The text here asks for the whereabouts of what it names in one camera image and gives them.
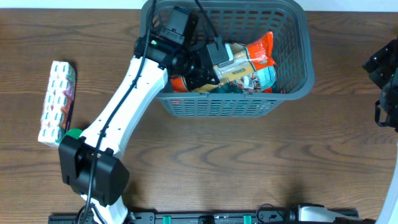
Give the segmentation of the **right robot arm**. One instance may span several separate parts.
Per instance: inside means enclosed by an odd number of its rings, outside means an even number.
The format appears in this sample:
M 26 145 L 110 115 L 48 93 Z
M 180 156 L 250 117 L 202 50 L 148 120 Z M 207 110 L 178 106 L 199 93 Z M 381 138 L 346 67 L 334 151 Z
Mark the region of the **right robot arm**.
M 373 54 L 363 68 L 369 79 L 381 90 L 374 104 L 374 122 L 382 128 L 397 131 L 397 39 Z M 321 205 L 294 205 L 282 217 L 282 223 L 380 223 L 397 224 L 397 168 L 377 219 L 360 218 L 353 210 L 329 210 Z

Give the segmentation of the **green lid jar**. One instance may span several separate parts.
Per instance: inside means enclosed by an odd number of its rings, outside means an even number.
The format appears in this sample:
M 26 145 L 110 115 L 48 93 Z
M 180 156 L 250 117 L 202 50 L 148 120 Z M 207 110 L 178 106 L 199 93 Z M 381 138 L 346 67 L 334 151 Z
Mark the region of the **green lid jar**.
M 69 129 L 69 130 L 65 133 L 65 136 L 70 136 L 71 138 L 79 139 L 80 136 L 81 136 L 81 134 L 82 134 L 82 132 L 83 132 L 83 131 L 82 131 L 81 129 L 78 129 L 78 128 Z

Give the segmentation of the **grey plastic lattice basket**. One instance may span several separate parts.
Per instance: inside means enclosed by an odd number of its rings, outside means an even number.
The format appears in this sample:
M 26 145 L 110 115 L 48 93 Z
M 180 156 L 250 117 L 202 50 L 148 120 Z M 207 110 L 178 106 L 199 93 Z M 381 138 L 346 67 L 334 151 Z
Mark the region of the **grey plastic lattice basket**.
M 212 28 L 228 42 L 248 44 L 268 31 L 274 33 L 272 58 L 275 60 L 276 93 L 176 93 L 172 86 L 157 94 L 165 109 L 183 117 L 264 116 L 284 101 L 310 93 L 315 83 L 308 22 L 305 11 L 295 1 L 157 1 L 153 24 L 165 26 L 174 6 L 199 17 L 193 43 L 213 40 Z

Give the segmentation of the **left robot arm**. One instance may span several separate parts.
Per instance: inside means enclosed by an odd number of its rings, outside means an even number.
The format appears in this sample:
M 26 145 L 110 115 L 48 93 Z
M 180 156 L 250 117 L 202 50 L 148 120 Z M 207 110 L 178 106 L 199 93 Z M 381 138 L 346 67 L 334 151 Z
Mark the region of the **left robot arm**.
M 67 134 L 58 147 L 63 182 L 86 200 L 77 223 L 90 212 L 100 223 L 125 222 L 128 210 L 122 195 L 129 172 L 121 160 L 138 121 L 169 76 L 186 77 L 188 89 L 217 84 L 220 76 L 214 66 L 233 61 L 220 35 L 208 44 L 191 44 L 198 25 L 191 11 L 174 7 L 163 27 L 153 25 L 154 13 L 150 8 L 127 74 L 105 109 L 78 136 Z

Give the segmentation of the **black mounting rail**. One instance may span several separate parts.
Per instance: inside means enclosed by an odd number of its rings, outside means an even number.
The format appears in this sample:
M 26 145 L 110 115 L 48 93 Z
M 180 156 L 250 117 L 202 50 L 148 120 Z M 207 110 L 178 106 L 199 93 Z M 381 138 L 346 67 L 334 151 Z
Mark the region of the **black mounting rail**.
M 116 223 L 133 224 L 259 224 L 259 223 L 362 223 L 354 209 L 327 209 L 315 204 L 290 209 L 270 205 L 256 211 L 156 213 L 128 212 Z

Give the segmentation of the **pale green wipes packet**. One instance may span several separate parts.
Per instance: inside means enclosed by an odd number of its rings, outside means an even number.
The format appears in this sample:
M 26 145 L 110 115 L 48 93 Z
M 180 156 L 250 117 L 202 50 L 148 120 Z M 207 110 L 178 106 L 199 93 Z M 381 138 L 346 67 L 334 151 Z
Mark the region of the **pale green wipes packet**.
M 276 81 L 276 71 L 274 66 L 266 67 L 254 73 L 255 89 L 265 91 Z

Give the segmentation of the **beige brown snack pouch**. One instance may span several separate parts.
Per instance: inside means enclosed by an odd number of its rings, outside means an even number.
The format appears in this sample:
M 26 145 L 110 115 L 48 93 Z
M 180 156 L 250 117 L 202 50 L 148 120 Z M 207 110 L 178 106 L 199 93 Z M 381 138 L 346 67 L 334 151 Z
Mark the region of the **beige brown snack pouch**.
M 261 83 L 256 75 L 246 75 L 233 82 L 233 85 L 243 92 L 259 93 L 261 92 Z

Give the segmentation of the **orange biscuit package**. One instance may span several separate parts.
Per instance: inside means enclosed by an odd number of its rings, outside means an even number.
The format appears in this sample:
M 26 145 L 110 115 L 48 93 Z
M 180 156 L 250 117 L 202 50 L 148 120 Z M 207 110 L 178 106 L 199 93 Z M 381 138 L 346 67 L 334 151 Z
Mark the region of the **orange biscuit package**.
M 254 75 L 258 70 L 266 67 L 275 66 L 276 62 L 272 58 L 274 46 L 274 33 L 269 31 L 257 41 L 243 45 L 239 43 L 226 44 L 226 48 L 233 54 L 233 63 L 220 67 L 215 65 L 214 70 L 220 78 L 218 85 L 205 85 L 193 91 L 188 91 L 183 83 L 182 77 L 171 78 L 171 85 L 174 92 L 210 92 L 215 88 L 224 85 L 233 85 L 233 82 L 246 75 Z

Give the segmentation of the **white tissue multipack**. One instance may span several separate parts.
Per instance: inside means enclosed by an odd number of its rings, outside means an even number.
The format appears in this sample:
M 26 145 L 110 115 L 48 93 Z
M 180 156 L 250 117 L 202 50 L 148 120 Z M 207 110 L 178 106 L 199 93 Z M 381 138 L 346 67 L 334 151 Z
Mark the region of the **white tissue multipack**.
M 76 71 L 68 62 L 52 62 L 38 142 L 58 147 L 69 130 L 76 88 Z

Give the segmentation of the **green Nescafe coffee bag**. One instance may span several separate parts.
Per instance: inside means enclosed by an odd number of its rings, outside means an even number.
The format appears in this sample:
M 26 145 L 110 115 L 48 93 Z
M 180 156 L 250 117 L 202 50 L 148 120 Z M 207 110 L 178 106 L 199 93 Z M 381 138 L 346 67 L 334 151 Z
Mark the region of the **green Nescafe coffee bag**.
M 276 93 L 277 88 L 275 86 L 272 86 L 270 88 L 267 88 L 263 91 L 260 89 L 242 89 L 239 88 L 238 86 L 235 85 L 224 85 L 218 88 L 215 88 L 213 90 L 210 90 L 210 93 Z

